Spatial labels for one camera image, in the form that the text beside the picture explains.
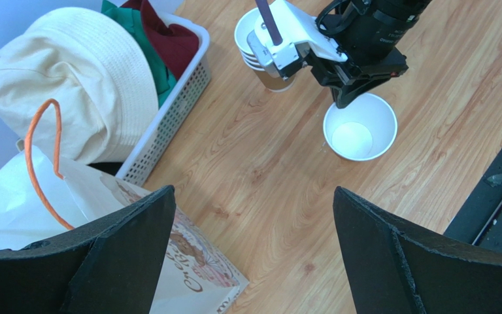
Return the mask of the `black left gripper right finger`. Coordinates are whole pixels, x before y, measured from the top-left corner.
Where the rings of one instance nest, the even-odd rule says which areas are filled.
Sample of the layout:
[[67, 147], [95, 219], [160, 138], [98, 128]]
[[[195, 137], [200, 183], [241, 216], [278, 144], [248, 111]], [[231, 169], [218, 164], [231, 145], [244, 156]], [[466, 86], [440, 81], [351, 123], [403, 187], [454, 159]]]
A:
[[333, 217], [357, 313], [502, 313], [502, 253], [337, 187]]

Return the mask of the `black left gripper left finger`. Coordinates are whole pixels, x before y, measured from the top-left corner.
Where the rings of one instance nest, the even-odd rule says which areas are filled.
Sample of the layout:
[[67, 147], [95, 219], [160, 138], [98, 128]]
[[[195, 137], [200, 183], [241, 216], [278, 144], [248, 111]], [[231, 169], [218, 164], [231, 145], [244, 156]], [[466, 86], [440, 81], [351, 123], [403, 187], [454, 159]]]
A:
[[175, 211], [166, 185], [74, 230], [0, 250], [0, 313], [149, 313]]

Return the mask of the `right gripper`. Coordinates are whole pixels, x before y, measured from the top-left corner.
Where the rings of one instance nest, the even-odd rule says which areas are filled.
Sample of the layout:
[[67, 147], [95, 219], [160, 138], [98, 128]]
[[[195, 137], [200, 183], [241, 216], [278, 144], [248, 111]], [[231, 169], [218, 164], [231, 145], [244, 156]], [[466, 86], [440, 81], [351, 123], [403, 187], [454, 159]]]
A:
[[342, 24], [346, 27], [329, 38], [335, 40], [346, 61], [329, 60], [314, 52], [307, 56], [311, 73], [321, 86], [330, 88], [338, 109], [408, 69], [406, 56], [396, 48], [409, 30], [408, 24], [386, 17], [355, 17], [347, 22], [327, 17], [322, 22], [327, 31]]

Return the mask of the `single brown paper cup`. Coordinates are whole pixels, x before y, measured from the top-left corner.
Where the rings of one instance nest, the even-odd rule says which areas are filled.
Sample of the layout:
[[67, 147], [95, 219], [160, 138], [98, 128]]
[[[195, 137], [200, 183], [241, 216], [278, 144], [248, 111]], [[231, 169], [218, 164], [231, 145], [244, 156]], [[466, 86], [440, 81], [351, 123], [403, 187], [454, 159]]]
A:
[[333, 103], [323, 121], [324, 137], [341, 158], [365, 162], [386, 153], [398, 132], [395, 111], [381, 97], [365, 93], [344, 109]]

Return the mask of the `white paper bag orange handles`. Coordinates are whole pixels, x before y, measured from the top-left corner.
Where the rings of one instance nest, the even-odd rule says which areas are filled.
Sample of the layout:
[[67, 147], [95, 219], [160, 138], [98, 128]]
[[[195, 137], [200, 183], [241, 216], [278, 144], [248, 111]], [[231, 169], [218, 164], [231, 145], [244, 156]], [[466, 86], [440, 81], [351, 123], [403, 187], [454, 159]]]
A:
[[[31, 119], [23, 151], [0, 169], [0, 250], [74, 230], [152, 193], [63, 157], [60, 144], [61, 110], [48, 99]], [[149, 313], [225, 313], [247, 286], [176, 204]]]

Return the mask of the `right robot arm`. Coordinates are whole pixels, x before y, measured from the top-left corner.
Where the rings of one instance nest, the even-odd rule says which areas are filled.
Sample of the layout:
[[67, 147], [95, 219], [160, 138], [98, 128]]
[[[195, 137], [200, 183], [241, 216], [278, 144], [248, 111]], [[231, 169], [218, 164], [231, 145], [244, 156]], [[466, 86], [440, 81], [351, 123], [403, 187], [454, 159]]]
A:
[[428, 5], [429, 1], [332, 1], [319, 13], [319, 32], [333, 39], [337, 55], [347, 59], [331, 61], [310, 53], [307, 62], [318, 83], [331, 90], [337, 108], [407, 71], [406, 56], [396, 45]]

